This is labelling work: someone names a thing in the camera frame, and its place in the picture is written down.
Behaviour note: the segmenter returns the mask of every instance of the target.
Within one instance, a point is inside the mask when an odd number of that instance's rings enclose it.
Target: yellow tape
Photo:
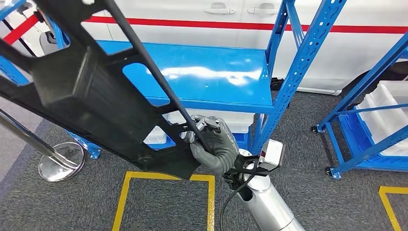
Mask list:
[[[401,227],[396,219],[395,213],[393,208],[391,207],[390,201],[387,198],[386,193],[394,193],[394,194],[408,194],[408,188],[405,187],[389,187],[389,186],[381,186],[378,194],[384,204],[385,211],[388,214],[388,218],[391,221],[391,225],[394,228],[394,231],[401,231]]]
[[[123,181],[122,191],[120,193],[119,202],[116,209],[116,215],[112,231],[119,231],[122,222],[123,211],[125,210],[126,198],[129,191],[129,183],[132,178],[154,179],[154,180],[180,180],[177,177],[162,173],[154,172],[134,172],[127,171],[125,180]],[[213,175],[192,175],[192,181],[207,181],[208,182],[208,211],[207,211],[207,231],[214,231],[214,213],[215,213],[215,176]]]

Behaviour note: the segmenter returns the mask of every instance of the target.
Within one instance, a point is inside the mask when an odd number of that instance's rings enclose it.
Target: white plastic bin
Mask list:
[[[168,120],[168,114],[164,114],[163,117]],[[166,141],[167,135],[159,126],[154,127],[144,139],[145,144],[161,144],[166,143]]]
[[[380,81],[356,109],[408,103],[408,81]],[[408,125],[408,108],[360,112],[374,143],[378,143]],[[381,152],[386,156],[408,156],[408,139]]]
[[[202,116],[215,116],[222,118],[227,124],[232,133],[248,133],[249,126],[254,122],[254,113],[245,112],[228,112],[228,111],[215,111],[215,110],[203,110],[203,109],[189,109],[187,113],[191,115]],[[168,121],[170,123],[183,124],[186,120],[183,118],[180,112],[172,112],[169,114]]]

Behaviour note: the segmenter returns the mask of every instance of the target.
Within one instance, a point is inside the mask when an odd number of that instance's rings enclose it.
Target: white van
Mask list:
[[[320,0],[297,0],[306,30]],[[281,0],[116,0],[143,42],[265,49]],[[25,17],[32,14],[24,11]],[[408,31],[406,0],[348,0],[298,90],[337,95],[373,65]],[[24,17],[12,13],[16,27]],[[108,12],[94,14],[83,26],[95,39],[127,40]],[[41,53],[38,23],[23,38]],[[273,77],[285,78],[296,45],[291,31],[283,34]]]

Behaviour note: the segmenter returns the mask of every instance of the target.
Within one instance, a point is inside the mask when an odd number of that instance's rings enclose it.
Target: gray carpet floor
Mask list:
[[[286,144],[283,166],[270,174],[272,182],[308,231],[391,231],[378,190],[381,185],[408,187],[408,173],[352,170],[341,180],[325,175],[324,168],[336,164],[332,146],[326,134],[309,129],[340,100],[340,96],[295,94],[272,135]],[[71,140],[47,121],[36,133],[51,145]],[[49,183],[38,175],[39,158],[26,147],[0,183],[1,231],[112,230],[125,173],[138,171],[136,167],[102,152],[98,160],[88,159],[73,178]],[[197,173],[210,174],[204,167]],[[207,187],[200,181],[132,179],[121,230],[128,231],[138,222],[146,231],[205,231]],[[216,231],[220,207],[229,193],[221,176],[216,176]],[[402,230],[408,230],[408,195],[388,198]],[[227,231],[257,230],[237,197],[227,207],[225,227]]]

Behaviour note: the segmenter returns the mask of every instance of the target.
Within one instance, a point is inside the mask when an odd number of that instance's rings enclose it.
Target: robotic arm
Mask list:
[[[234,190],[221,209],[221,231],[224,210],[237,193],[260,230],[304,231],[268,175],[281,165],[283,144],[269,140],[264,144],[261,154],[253,156],[247,150],[238,150],[234,136],[222,119],[201,115],[194,115],[192,119],[208,141],[211,152],[205,151],[195,140],[194,133],[187,132],[183,137],[190,142],[193,156],[213,172],[223,173],[225,182]]]

